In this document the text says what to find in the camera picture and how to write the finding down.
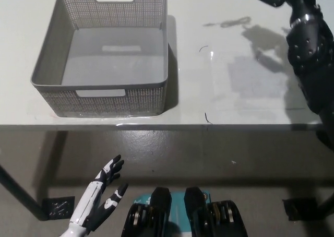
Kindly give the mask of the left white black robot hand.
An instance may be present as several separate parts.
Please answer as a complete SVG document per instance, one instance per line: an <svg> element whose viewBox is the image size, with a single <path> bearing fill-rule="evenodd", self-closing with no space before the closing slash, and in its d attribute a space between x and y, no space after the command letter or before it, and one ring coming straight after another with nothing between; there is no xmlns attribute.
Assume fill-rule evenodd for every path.
<svg viewBox="0 0 334 237"><path fill-rule="evenodd" d="M116 209L123 198L128 184L119 186L103 203L101 196L105 189L120 177L124 160L121 155L111 159L89 183L69 220L67 230L62 236L87 236L95 231Z"/></svg>

